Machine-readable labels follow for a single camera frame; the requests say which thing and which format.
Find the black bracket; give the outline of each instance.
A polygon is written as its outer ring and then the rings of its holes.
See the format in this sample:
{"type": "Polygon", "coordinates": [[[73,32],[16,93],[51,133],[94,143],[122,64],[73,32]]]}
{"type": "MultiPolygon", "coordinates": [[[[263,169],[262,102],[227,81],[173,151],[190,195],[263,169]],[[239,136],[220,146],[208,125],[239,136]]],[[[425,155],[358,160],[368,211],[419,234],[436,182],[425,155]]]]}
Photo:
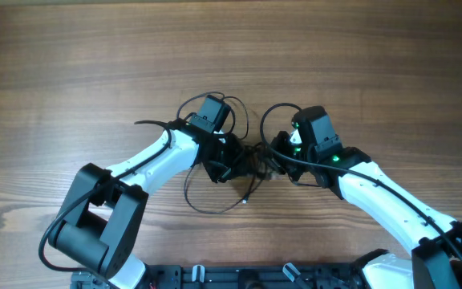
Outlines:
{"type": "MultiPolygon", "coordinates": [[[[110,178],[110,171],[93,164],[85,165],[76,174],[59,212],[110,178]]],[[[49,244],[96,274],[110,279],[132,252],[147,200],[148,194],[138,185],[129,186],[117,181],[76,206],[53,229],[49,244]],[[95,206],[105,203],[113,208],[108,221],[90,212],[90,203],[95,206]]]]}
{"type": "MultiPolygon", "coordinates": [[[[462,222],[455,222],[447,232],[462,254],[462,222]]],[[[420,240],[420,246],[411,252],[415,289],[462,288],[462,262],[452,257],[454,254],[441,237],[420,240]]]]}
{"type": "MultiPolygon", "coordinates": [[[[292,125],[298,130],[301,144],[290,143],[288,132],[279,132],[271,143],[272,148],[284,156],[340,169],[350,169],[361,162],[371,161],[366,153],[357,148],[343,148],[330,117],[321,106],[309,107],[297,112],[292,119],[292,125]]],[[[297,165],[280,157],[269,156],[269,158],[270,168],[281,174],[287,173],[291,180],[298,181],[304,172],[310,172],[320,187],[329,188],[336,196],[343,199],[338,178],[344,173],[316,166],[297,165]]]]}

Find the wire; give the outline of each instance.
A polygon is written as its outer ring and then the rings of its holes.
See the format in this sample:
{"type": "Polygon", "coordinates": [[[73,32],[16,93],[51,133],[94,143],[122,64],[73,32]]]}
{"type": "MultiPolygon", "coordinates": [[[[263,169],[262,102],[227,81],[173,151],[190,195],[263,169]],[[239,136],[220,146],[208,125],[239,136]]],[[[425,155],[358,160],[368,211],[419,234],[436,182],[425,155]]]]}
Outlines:
{"type": "Polygon", "coordinates": [[[208,161],[209,164],[211,165],[217,165],[217,166],[220,166],[221,168],[223,169],[229,169],[229,167],[227,165],[224,165],[218,161],[208,161]]]}
{"type": "Polygon", "coordinates": [[[298,181],[294,181],[294,179],[292,179],[292,177],[290,177],[290,174],[287,173],[286,174],[288,176],[288,179],[290,180],[290,182],[294,185],[298,185],[298,186],[310,186],[310,187],[314,187],[314,188],[322,188],[320,185],[314,185],[314,184],[306,184],[306,183],[301,183],[301,182],[298,182],[298,181]]]}
{"type": "Polygon", "coordinates": [[[237,100],[238,102],[240,102],[241,106],[244,108],[245,118],[247,119],[247,129],[245,130],[245,135],[240,138],[240,140],[244,140],[249,135],[249,113],[247,112],[247,107],[245,106],[243,101],[241,101],[236,96],[224,96],[224,97],[222,97],[222,100],[226,100],[226,99],[237,100]]]}
{"type": "Polygon", "coordinates": [[[210,94],[220,94],[222,96],[222,99],[224,99],[225,97],[225,94],[222,93],[222,92],[205,92],[205,93],[201,93],[200,95],[198,96],[194,96],[193,98],[185,101],[178,109],[177,109],[177,113],[176,113],[176,118],[180,118],[180,113],[181,113],[181,109],[187,105],[190,101],[193,101],[193,100],[196,100],[196,99],[199,99],[201,97],[206,97],[207,95],[210,95],[210,94]]]}
{"type": "Polygon", "coordinates": [[[89,271],[87,268],[77,268],[77,267],[58,267],[56,265],[51,264],[47,258],[46,255],[44,254],[44,248],[46,246],[47,239],[49,238],[49,235],[51,234],[51,231],[61,222],[63,219],[79,204],[84,202],[85,200],[89,199],[90,197],[96,195],[97,193],[101,192],[103,189],[108,188],[111,185],[114,185],[119,179],[126,177],[130,175],[131,173],[134,173],[137,169],[140,167],[146,165],[149,161],[154,160],[156,157],[158,157],[161,153],[163,153],[171,144],[172,141],[172,134],[170,133],[170,130],[168,129],[168,125],[164,122],[161,121],[155,121],[155,120],[141,120],[141,121],[136,121],[135,124],[155,124],[159,125],[160,127],[164,128],[164,130],[167,132],[168,139],[163,148],[161,148],[158,152],[154,153],[152,156],[148,157],[146,160],[141,161],[138,165],[133,166],[129,170],[125,171],[124,173],[119,174],[116,177],[112,177],[110,180],[104,182],[103,184],[100,184],[96,186],[94,189],[91,189],[90,191],[86,192],[83,196],[79,197],[76,199],[74,202],[72,202],[62,213],[60,213],[55,220],[47,227],[46,232],[44,232],[44,235],[42,236],[42,239],[40,240],[40,243],[38,245],[38,257],[40,258],[40,261],[48,267],[49,269],[52,269],[54,271],[60,271],[60,272],[75,272],[75,271],[89,271]]]}
{"type": "Polygon", "coordinates": [[[194,115],[196,115],[195,112],[190,112],[187,116],[184,117],[183,120],[187,120],[187,119],[189,119],[190,117],[192,117],[192,116],[194,116],[194,115]]]}
{"type": "Polygon", "coordinates": [[[365,180],[371,181],[374,184],[376,184],[377,186],[382,187],[383,189],[387,190],[388,192],[390,192],[394,196],[396,196],[400,201],[402,201],[404,204],[409,206],[412,210],[414,210],[420,217],[422,217],[425,220],[425,222],[427,222],[427,224],[431,225],[432,228],[434,228],[434,230],[436,230],[436,232],[438,232],[438,234],[440,234],[440,237],[447,243],[447,245],[450,247],[450,249],[452,249],[452,251],[454,252],[456,257],[459,260],[461,260],[461,262],[462,262],[462,254],[461,254],[461,252],[454,245],[454,243],[452,243],[450,238],[447,237],[445,232],[438,225],[436,225],[434,220],[432,218],[430,218],[429,216],[427,216],[424,212],[422,212],[413,203],[408,201],[399,192],[395,191],[390,186],[384,184],[380,180],[374,179],[373,177],[370,177],[370,176],[368,176],[368,175],[366,175],[364,173],[359,173],[359,172],[353,171],[351,169],[342,169],[342,168],[334,167],[334,166],[331,166],[331,165],[322,165],[322,164],[311,163],[311,162],[308,162],[308,161],[300,161],[300,160],[297,160],[297,159],[294,159],[294,158],[291,158],[291,157],[287,157],[287,156],[283,155],[282,153],[280,153],[280,152],[276,151],[275,149],[273,149],[272,146],[270,146],[270,144],[267,142],[267,140],[265,138],[265,133],[263,132],[263,125],[265,124],[265,118],[269,115],[269,113],[272,112],[275,108],[279,108],[279,107],[282,107],[282,106],[296,108],[299,111],[301,111],[301,108],[299,106],[295,105],[295,104],[282,103],[282,104],[275,104],[273,107],[269,108],[265,112],[265,114],[261,118],[261,122],[260,122],[260,136],[261,136],[261,140],[265,144],[265,147],[269,151],[271,151],[273,154],[275,154],[276,156],[280,157],[281,159],[283,159],[285,161],[291,161],[293,163],[300,164],[300,165],[308,165],[308,166],[314,166],[314,167],[319,167],[319,168],[324,168],[324,169],[332,169],[334,171],[338,171],[338,172],[342,172],[342,173],[350,173],[350,174],[353,174],[355,176],[361,177],[361,178],[363,178],[365,180]]]}
{"type": "Polygon", "coordinates": [[[249,184],[249,188],[247,189],[247,192],[244,194],[243,197],[241,197],[237,202],[235,202],[234,204],[232,204],[231,206],[223,209],[223,210],[220,210],[220,211],[209,211],[209,210],[201,210],[201,209],[198,209],[196,208],[191,202],[190,200],[188,199],[188,179],[190,178],[190,175],[192,174],[192,171],[193,171],[193,168],[194,166],[188,171],[188,174],[186,176],[186,178],[184,179],[184,187],[183,187],[183,192],[184,192],[184,199],[186,200],[186,203],[192,208],[194,209],[195,211],[199,212],[199,213],[202,213],[202,214],[223,214],[231,209],[233,209],[234,207],[238,206],[238,204],[240,204],[241,202],[243,201],[248,201],[249,200],[249,196],[254,193],[254,191],[261,185],[261,183],[265,180],[265,178],[260,178],[260,181],[253,187],[254,185],[254,182],[256,181],[256,177],[257,177],[257,174],[259,173],[259,168],[260,168],[260,165],[261,163],[263,163],[265,165],[265,169],[267,167],[266,163],[264,162],[261,162],[260,160],[258,160],[258,163],[257,163],[257,167],[255,169],[255,173],[253,175],[253,179],[251,180],[250,184],[249,184]]]}

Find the black mounting plate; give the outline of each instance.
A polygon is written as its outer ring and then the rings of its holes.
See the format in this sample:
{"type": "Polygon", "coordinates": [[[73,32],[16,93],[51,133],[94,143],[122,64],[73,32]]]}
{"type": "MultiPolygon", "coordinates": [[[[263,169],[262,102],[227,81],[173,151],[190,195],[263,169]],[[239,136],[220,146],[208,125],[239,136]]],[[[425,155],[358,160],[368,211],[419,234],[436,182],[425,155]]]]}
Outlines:
{"type": "MultiPolygon", "coordinates": [[[[321,263],[315,266],[296,266],[301,277],[313,289],[349,288],[349,263],[321,263]]],[[[298,289],[282,272],[282,266],[267,267],[206,267],[205,281],[192,282],[192,268],[180,266],[149,266],[155,279],[155,289],[238,289],[241,270],[256,271],[265,289],[298,289]]],[[[75,272],[71,289],[109,289],[110,284],[99,281],[87,272],[75,272]]]]}

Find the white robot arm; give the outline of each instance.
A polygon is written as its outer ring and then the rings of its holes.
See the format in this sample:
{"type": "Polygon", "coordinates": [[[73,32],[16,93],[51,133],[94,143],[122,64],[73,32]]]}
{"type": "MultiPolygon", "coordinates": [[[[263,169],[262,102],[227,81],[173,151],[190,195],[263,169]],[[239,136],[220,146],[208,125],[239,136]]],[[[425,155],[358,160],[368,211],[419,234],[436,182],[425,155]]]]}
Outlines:
{"type": "MultiPolygon", "coordinates": [[[[62,205],[61,219],[55,220],[54,229],[48,228],[45,234],[49,243],[113,287],[149,289],[148,267],[131,254],[148,196],[179,172],[201,162],[212,181],[250,173],[246,161],[244,166],[232,168],[231,164],[237,163],[236,157],[243,156],[237,138],[232,135],[222,140],[222,133],[215,135],[221,132],[229,110],[222,100],[209,96],[190,122],[178,119],[169,123],[159,140],[129,160],[106,170],[92,164],[83,167],[62,205]],[[168,132],[170,145],[165,147],[168,132]],[[111,187],[87,197],[86,189],[97,190],[111,177],[115,180],[129,170],[131,173],[114,181],[111,187]],[[87,210],[89,202],[114,208],[111,217],[106,221],[92,214],[87,210]]],[[[268,143],[262,127],[271,110],[261,120],[261,138],[267,149],[258,157],[271,169],[287,173],[291,181],[309,171],[321,187],[329,188],[371,215],[412,256],[412,260],[397,258],[385,250],[363,256],[351,265],[357,288],[462,288],[462,222],[419,201],[363,152],[344,149],[322,107],[299,108],[292,121],[295,130],[291,135],[280,132],[268,143]],[[461,261],[459,267],[452,265],[451,256],[461,261]]],[[[290,286],[312,288],[293,265],[290,268],[283,270],[296,284],[290,286]]],[[[204,277],[195,280],[204,282],[204,277]]],[[[187,287],[196,288],[193,282],[187,287]]]]}

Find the wooden table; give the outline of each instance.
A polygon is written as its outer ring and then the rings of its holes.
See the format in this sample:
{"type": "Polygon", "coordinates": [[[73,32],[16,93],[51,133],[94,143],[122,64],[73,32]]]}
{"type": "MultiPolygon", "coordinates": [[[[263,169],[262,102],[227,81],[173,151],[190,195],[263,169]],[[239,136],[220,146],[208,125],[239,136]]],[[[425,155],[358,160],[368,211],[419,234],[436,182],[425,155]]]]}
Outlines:
{"type": "MultiPolygon", "coordinates": [[[[462,220],[462,2],[0,8],[0,287],[66,288],[70,275],[46,269],[37,245],[77,170],[138,153],[160,130],[133,121],[173,120],[209,90],[244,100],[250,144],[271,105],[325,106],[345,145],[462,220]]],[[[273,112],[268,137],[289,130],[293,114],[273,112]]],[[[184,203],[184,176],[149,199],[134,248],[146,263],[351,261],[377,248],[407,256],[328,190],[270,181],[246,206],[208,216],[184,203]]],[[[192,198],[217,209],[245,182],[216,185],[201,170],[192,198]]]]}

